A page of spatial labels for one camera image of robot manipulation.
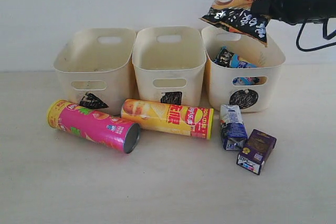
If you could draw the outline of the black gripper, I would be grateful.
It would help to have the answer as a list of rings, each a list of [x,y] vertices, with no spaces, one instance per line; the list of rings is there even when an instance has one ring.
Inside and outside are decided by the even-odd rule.
[[[287,24],[302,24],[306,15],[299,8],[299,0],[254,0],[250,11]]]

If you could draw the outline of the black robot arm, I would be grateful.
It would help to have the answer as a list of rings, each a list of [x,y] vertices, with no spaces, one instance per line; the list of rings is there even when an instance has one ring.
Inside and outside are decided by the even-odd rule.
[[[335,0],[255,0],[250,11],[289,25],[335,18]]]

